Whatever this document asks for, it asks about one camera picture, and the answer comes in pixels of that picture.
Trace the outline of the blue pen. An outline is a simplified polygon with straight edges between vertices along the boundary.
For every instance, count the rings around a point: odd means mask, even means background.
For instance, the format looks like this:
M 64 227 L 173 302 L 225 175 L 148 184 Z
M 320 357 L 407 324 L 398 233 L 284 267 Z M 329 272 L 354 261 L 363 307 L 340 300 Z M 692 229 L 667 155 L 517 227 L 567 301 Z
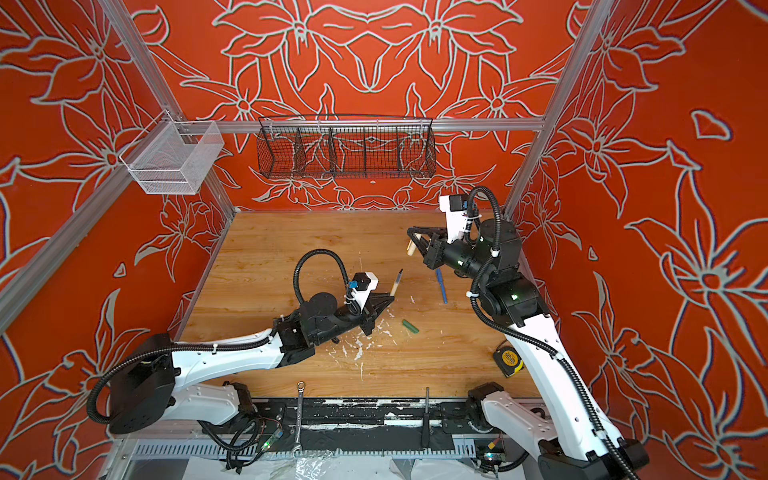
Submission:
M 447 289 L 445 286 L 445 281 L 444 281 L 442 271 L 439 267 L 435 270 L 435 274 L 436 274 L 436 279 L 439 285 L 442 302 L 444 305 L 447 305 L 448 304 Z

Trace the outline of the green pen cap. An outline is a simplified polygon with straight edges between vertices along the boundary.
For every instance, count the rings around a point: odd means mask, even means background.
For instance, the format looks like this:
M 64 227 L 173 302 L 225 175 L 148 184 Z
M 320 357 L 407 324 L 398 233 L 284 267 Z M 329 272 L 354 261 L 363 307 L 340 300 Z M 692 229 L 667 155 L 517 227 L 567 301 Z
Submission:
M 418 334 L 418 333 L 420 332 L 420 330 L 419 330 L 419 329 L 418 329 L 418 328 L 417 328 L 415 325 L 413 325 L 412 323 L 410 323 L 410 322 L 409 322 L 409 321 L 407 321 L 407 320 L 403 320 L 403 321 L 402 321 L 402 325 L 403 325 L 403 326 L 404 326 L 404 327 L 405 327 L 405 328 L 406 328 L 406 329 L 407 329 L 409 332 L 411 332 L 411 333 L 413 333 L 413 334 Z

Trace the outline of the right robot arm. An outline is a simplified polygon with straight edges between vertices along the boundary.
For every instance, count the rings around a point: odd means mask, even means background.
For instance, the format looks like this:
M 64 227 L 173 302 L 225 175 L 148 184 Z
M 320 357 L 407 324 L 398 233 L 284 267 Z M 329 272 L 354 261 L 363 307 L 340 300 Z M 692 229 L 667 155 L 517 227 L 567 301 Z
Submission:
M 506 461 L 479 458 L 486 472 L 523 468 L 527 479 L 634 479 L 649 462 L 641 442 L 625 437 L 592 396 L 560 340 L 537 286 L 519 270 L 522 241 L 484 186 L 444 195 L 443 228 L 411 227 L 410 252 L 437 270 L 468 278 L 470 306 L 502 333 L 529 372 L 546 407 L 540 417 L 496 383 L 469 394 L 482 428 L 496 429 L 522 450 Z

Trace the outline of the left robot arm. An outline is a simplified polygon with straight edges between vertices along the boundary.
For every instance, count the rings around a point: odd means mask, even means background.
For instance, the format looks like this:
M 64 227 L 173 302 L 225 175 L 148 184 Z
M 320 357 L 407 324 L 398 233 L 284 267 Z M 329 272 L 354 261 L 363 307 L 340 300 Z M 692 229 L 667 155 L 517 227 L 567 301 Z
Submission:
M 343 299 L 329 292 L 305 298 L 300 276 L 313 257 L 335 261 L 344 287 Z M 292 286 L 297 308 L 255 334 L 202 343 L 174 342 L 155 334 L 131 354 L 109 367 L 96 381 L 86 401 L 88 418 L 112 434 L 142 430 L 160 420 L 194 420 L 223 425 L 254 414 L 247 387 L 213 380 L 242 372 L 273 370 L 312 357 L 317 348 L 350 330 L 369 336 L 382 313 L 394 302 L 381 293 L 372 272 L 348 274 L 339 255 L 314 249 L 297 262 Z

